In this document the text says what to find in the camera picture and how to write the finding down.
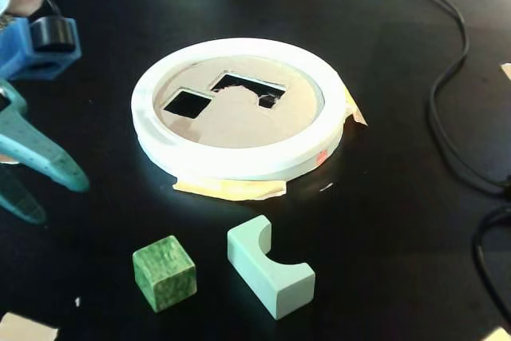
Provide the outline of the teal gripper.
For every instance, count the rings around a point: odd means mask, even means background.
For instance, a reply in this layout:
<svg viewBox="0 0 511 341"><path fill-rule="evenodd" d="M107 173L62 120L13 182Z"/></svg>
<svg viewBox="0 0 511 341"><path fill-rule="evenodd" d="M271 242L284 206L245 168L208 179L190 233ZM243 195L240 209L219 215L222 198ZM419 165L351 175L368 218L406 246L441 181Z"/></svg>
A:
<svg viewBox="0 0 511 341"><path fill-rule="evenodd" d="M27 112L23 96L5 79L0 89L1 154L71 191L87 191L89 179L77 162L21 115ZM9 107L14 111L3 111ZM46 222L43 207L5 165L1 165L1 207L30 224Z"/></svg>

